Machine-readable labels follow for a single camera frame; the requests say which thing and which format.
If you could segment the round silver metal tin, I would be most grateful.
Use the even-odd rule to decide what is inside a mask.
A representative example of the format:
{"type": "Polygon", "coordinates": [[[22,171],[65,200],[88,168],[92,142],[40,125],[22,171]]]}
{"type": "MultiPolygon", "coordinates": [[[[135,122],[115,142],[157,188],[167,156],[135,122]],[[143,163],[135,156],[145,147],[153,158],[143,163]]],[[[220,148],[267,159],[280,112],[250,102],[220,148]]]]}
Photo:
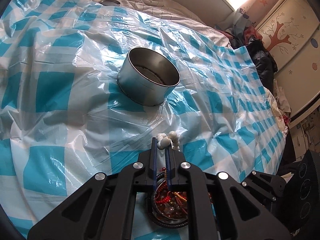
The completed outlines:
{"type": "Polygon", "coordinates": [[[180,79],[180,73],[171,61],[142,47],[128,52],[117,75],[117,83],[124,94],[148,107],[162,104],[180,79]]]}

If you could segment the tree decorated wardrobe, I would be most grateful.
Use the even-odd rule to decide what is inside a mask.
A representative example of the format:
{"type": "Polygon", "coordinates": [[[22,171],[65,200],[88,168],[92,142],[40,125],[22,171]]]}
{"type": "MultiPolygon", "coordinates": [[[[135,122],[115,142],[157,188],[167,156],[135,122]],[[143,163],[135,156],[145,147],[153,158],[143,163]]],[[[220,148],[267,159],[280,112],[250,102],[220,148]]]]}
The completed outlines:
{"type": "Polygon", "coordinates": [[[307,0],[280,0],[257,26],[295,118],[319,94],[319,19],[307,0]]]}

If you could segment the silver tin lid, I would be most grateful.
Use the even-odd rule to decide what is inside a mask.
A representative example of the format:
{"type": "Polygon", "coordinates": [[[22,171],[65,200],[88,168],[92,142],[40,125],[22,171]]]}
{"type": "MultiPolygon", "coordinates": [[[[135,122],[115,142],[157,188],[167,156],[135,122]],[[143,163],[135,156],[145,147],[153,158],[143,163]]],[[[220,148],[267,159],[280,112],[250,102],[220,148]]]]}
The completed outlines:
{"type": "Polygon", "coordinates": [[[119,6],[120,2],[117,0],[101,0],[100,4],[103,6],[119,6]]]}

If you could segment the blue white checkered plastic sheet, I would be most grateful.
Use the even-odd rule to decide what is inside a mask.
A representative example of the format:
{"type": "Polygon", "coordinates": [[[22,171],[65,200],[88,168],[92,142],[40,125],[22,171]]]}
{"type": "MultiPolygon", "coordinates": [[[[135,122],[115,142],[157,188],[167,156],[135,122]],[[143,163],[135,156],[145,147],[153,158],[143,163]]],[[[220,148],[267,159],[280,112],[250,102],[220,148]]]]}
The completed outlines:
{"type": "Polygon", "coordinates": [[[246,47],[90,0],[11,0],[1,16],[1,206],[23,237],[93,175],[120,172],[170,131],[188,162],[238,182],[275,174],[285,147],[246,47]],[[118,83],[134,48],[178,70],[159,105],[118,83]]]}

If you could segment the black clothes pile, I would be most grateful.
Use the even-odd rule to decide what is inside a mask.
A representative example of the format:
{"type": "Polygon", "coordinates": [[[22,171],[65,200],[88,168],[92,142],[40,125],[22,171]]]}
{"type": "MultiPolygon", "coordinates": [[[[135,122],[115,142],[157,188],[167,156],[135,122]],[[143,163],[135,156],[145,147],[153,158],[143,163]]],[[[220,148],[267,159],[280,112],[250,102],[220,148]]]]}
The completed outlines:
{"type": "Polygon", "coordinates": [[[233,49],[246,47],[261,83],[273,93],[274,74],[278,71],[278,66],[271,53],[264,47],[262,36],[255,27],[247,27],[245,24],[233,24],[226,32],[231,35],[229,41],[233,49]]]}

